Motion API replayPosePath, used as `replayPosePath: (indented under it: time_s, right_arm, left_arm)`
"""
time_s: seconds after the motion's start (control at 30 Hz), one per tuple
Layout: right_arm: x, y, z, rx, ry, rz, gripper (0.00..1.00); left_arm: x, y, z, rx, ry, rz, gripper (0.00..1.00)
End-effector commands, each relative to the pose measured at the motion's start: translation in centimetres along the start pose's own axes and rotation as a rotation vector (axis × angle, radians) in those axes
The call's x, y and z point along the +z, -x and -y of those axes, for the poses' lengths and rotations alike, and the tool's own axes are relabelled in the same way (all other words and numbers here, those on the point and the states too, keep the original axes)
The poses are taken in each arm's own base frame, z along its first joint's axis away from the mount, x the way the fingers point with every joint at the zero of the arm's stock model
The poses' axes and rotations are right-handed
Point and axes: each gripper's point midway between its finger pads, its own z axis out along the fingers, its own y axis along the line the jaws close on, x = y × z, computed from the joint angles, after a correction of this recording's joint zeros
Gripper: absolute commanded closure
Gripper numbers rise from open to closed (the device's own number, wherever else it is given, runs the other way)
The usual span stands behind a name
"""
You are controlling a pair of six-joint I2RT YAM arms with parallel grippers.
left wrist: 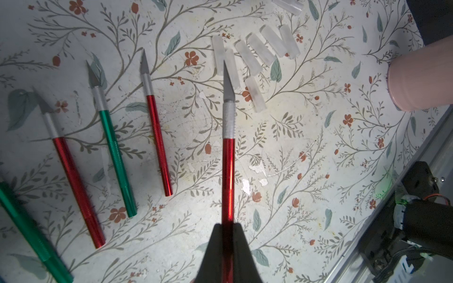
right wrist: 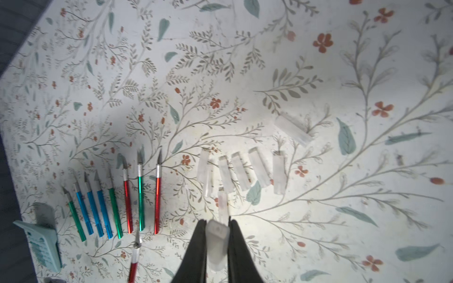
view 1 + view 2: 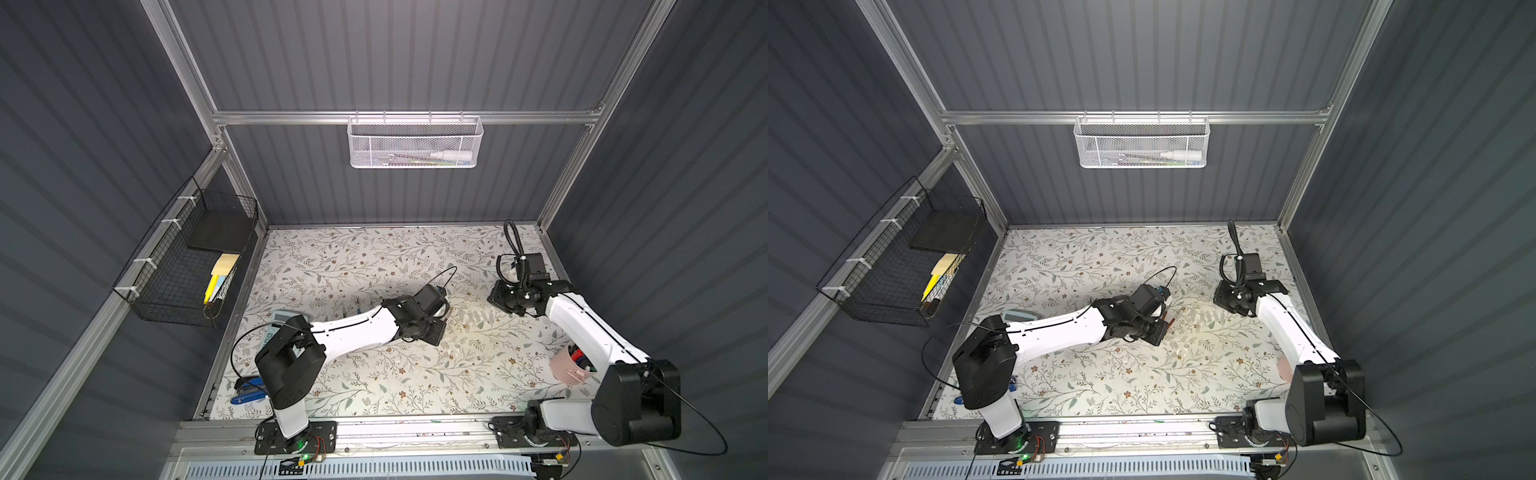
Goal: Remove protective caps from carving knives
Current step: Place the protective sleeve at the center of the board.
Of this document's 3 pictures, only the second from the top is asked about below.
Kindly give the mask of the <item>clear plastic knife cap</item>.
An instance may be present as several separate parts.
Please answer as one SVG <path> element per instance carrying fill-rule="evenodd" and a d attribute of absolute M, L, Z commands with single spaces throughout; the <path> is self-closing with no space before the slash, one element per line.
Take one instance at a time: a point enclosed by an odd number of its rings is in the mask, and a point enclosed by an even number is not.
<path fill-rule="evenodd" d="M 208 179 L 208 161 L 210 153 L 206 149 L 202 149 L 199 155 L 199 162 L 197 168 L 197 181 L 200 184 L 206 184 Z"/>

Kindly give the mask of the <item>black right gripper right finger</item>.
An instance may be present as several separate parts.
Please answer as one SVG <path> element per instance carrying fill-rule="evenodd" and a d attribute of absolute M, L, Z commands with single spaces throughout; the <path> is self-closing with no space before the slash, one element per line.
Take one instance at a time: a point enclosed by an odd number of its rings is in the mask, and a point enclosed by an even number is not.
<path fill-rule="evenodd" d="M 227 262 L 229 283 L 263 283 L 248 250 L 238 222 L 229 219 L 230 236 L 228 240 Z"/>

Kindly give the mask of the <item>green carving knife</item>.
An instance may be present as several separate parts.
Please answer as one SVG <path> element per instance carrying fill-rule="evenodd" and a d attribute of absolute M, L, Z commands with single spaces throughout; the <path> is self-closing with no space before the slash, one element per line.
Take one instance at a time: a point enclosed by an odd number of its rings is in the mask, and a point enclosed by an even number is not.
<path fill-rule="evenodd" d="M 143 194 L 143 159 L 142 154 L 138 152 L 138 204 L 139 204 L 139 231 L 145 228 L 145 200 Z"/>
<path fill-rule="evenodd" d="M 66 198 L 68 200 L 68 206 L 69 206 L 71 215 L 72 215 L 72 217 L 74 219 L 74 223 L 75 223 L 75 226 L 77 228 L 77 232 L 79 233 L 80 239 L 81 239 L 82 242 L 85 242 L 86 241 L 86 236 L 85 236 L 85 233 L 84 233 L 83 228 L 81 226 L 80 219 L 79 219 L 79 216 L 77 214 L 76 208 L 74 206 L 73 198 L 72 198 L 71 194 L 69 193 L 69 191 L 66 188 L 64 188 L 64 187 L 61 187 L 61 188 L 63 190 L 64 195 L 66 196 Z"/>
<path fill-rule="evenodd" d="M 115 227 L 119 239 L 123 238 L 122 224 L 119 214 L 119 208 L 116 199 L 115 187 L 113 184 L 112 171 L 110 166 L 107 167 L 107 188 L 109 189 L 110 201 L 112 204 L 112 211 L 114 216 Z"/>

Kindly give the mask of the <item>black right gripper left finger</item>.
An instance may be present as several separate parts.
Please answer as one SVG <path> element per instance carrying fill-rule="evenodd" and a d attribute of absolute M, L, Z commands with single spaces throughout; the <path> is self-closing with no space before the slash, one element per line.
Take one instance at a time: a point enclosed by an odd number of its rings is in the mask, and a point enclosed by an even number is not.
<path fill-rule="evenodd" d="M 206 282 L 206 220 L 198 221 L 179 269 L 172 283 Z"/>

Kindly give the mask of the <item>dark red carving knife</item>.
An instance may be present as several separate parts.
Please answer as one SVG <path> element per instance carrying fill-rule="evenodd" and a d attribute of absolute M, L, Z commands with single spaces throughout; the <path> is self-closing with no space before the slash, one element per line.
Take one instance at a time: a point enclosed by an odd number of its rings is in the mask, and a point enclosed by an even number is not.
<path fill-rule="evenodd" d="M 128 283 L 135 282 L 136 273 L 138 270 L 138 262 L 139 262 L 141 246 L 142 246 L 142 240 L 140 237 L 140 230 L 138 229 L 136 231 L 136 236 L 135 236 L 135 240 L 133 243 L 133 251 L 131 254 L 130 270 L 129 270 L 129 276 L 128 276 L 128 281 L 127 281 Z"/>

